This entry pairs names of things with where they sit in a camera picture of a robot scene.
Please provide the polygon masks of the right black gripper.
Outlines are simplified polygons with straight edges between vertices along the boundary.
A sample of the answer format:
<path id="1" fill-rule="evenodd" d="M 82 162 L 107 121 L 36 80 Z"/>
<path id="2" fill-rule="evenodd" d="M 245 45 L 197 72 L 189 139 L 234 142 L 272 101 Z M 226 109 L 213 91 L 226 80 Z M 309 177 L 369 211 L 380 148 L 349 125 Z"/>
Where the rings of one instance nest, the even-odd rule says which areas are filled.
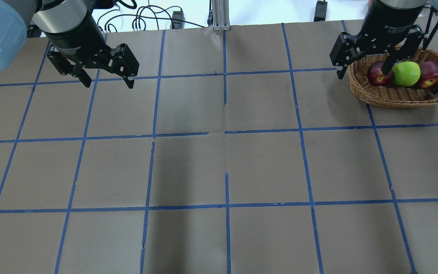
<path id="1" fill-rule="evenodd" d="M 349 65 L 372 54 L 375 48 L 392 47 L 382 65 L 382 73 L 388 75 L 394 64 L 410 59 L 416 53 L 425 33 L 415 25 L 426 0 L 372 0 L 358 35 L 339 34 L 330 60 L 337 67 L 336 75 L 342 80 Z"/>

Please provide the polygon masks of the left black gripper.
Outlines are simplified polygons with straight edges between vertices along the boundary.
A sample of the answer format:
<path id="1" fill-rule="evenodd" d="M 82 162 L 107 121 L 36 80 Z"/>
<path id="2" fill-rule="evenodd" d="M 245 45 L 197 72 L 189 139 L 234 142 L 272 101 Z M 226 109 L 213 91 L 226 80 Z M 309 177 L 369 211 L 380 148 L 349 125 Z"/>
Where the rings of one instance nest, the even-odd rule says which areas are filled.
<path id="1" fill-rule="evenodd" d="M 84 66 L 120 76 L 134 87 L 140 64 L 127 44 L 110 48 L 92 17 L 99 0 L 43 0 L 33 20 L 51 42 L 47 58 L 63 76 L 71 75 L 87 88 L 92 79 Z"/>

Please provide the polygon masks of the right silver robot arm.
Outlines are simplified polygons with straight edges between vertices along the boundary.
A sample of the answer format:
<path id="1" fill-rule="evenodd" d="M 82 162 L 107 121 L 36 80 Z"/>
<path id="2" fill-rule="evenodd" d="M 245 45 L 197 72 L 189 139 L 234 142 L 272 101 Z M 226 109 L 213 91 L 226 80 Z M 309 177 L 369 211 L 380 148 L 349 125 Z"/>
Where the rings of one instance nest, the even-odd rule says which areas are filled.
<path id="1" fill-rule="evenodd" d="M 438 13 L 438 0 L 372 0 L 359 33 L 342 32 L 334 43 L 330 60 L 337 77 L 343 79 L 353 62 L 384 53 L 382 72 L 388 74 L 395 63 L 412 58 L 419 45 L 426 49 L 438 30 L 438 22 L 431 33 L 415 23 L 427 3 L 431 13 Z"/>

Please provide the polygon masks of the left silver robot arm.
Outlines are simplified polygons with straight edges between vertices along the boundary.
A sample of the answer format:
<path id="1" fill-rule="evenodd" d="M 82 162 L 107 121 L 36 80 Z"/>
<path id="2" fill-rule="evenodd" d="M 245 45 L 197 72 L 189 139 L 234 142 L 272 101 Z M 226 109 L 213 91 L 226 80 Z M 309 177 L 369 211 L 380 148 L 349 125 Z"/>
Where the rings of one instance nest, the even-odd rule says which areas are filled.
<path id="1" fill-rule="evenodd" d="M 50 41 L 47 58 L 61 75 L 90 87 L 87 69 L 101 69 L 123 78 L 129 89 L 139 70 L 125 43 L 109 47 L 92 17 L 95 9 L 110 9 L 114 0 L 0 0 L 0 72 L 22 49 L 28 29 L 37 26 Z"/>

